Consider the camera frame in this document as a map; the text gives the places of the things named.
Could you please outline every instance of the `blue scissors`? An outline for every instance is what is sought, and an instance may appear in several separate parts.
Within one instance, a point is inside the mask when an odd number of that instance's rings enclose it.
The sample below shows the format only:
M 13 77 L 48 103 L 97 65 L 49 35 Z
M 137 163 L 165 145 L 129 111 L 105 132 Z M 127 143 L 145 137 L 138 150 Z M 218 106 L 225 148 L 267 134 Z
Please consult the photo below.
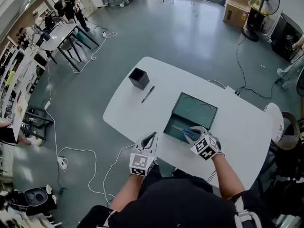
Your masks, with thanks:
M 172 127 L 174 127 L 175 129 L 181 131 L 183 133 L 183 135 L 189 136 L 190 138 L 194 137 L 194 132 L 190 131 L 188 128 L 180 128 L 174 125 L 171 125 Z

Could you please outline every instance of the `gray floor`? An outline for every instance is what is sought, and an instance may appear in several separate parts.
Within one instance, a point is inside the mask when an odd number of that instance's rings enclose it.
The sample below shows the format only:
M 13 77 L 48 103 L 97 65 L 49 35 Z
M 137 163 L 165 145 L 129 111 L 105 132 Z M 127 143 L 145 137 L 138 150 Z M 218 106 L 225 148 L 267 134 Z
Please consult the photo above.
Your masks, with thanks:
M 60 53 L 58 65 L 50 63 L 52 101 L 49 112 L 56 121 L 58 150 L 69 146 L 94 150 L 97 155 L 96 178 L 91 188 L 103 191 L 102 182 L 119 151 L 130 144 L 128 139 L 103 121 L 103 113 L 120 82 L 143 57 L 164 61 L 204 79 L 216 79 L 237 89 L 244 84 L 236 61 L 241 30 L 222 21 L 224 8 L 199 0 L 135 0 L 129 6 L 102 8 L 90 18 L 94 23 L 117 32 L 96 54 L 97 59 L 79 75 L 72 72 Z M 91 34 L 101 43 L 102 30 L 89 24 Z M 82 52 L 90 57 L 92 51 Z M 269 44 L 246 40 L 239 46 L 239 61 L 247 86 L 270 96 L 276 69 L 288 63 L 275 54 Z M 49 98 L 48 75 L 45 73 L 30 103 L 41 106 Z M 281 110 L 300 116 L 300 98 L 295 89 L 273 89 L 273 98 L 263 99 L 250 91 L 241 97 L 263 108 L 270 102 Z M 16 148 L 14 183 L 20 190 L 50 184 L 57 186 L 57 161 L 54 131 L 42 148 Z M 64 227 L 75 227 L 94 205 L 105 205 L 105 197 L 92 193 L 88 182 L 94 173 L 94 156 L 87 152 L 64 151 L 67 172 L 60 173 L 60 184 L 68 189 L 53 214 Z M 115 195 L 129 176 L 130 150 L 122 153 L 106 181 L 106 191 Z

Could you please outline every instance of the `pen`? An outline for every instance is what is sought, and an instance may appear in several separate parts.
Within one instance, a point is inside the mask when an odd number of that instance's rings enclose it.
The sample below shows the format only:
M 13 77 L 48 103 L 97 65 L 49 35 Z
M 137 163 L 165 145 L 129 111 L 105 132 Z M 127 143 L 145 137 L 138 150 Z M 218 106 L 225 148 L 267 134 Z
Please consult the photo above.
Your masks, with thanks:
M 147 97 L 149 96 L 149 94 L 151 94 L 152 90 L 155 88 L 155 86 L 153 86 L 150 91 L 148 92 L 148 94 L 146 95 L 146 97 L 142 100 L 142 103 L 147 99 Z

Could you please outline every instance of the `standing fan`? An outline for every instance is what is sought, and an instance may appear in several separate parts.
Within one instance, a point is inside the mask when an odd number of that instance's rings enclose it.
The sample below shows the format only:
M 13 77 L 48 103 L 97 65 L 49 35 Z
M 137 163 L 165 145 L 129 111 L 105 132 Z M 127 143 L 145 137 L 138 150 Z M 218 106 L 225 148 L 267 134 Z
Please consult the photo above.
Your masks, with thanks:
M 248 39 L 258 41 L 254 29 L 260 29 L 264 17 L 272 15 L 278 10 L 280 0 L 249 0 L 249 2 L 251 9 L 242 32 Z

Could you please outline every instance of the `green box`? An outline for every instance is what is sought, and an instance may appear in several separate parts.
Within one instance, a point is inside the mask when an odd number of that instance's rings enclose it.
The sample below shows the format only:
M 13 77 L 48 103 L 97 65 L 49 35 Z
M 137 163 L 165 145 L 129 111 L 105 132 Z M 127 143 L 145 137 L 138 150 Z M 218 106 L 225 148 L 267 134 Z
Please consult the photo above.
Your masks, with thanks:
M 217 110 L 218 109 L 215 106 L 185 93 L 181 93 L 163 132 L 180 141 L 188 143 L 183 133 L 172 127 L 172 125 L 183 129 L 193 126 L 203 126 L 209 130 L 212 126 Z M 199 135 L 195 134 L 193 140 L 198 139 L 198 137 Z

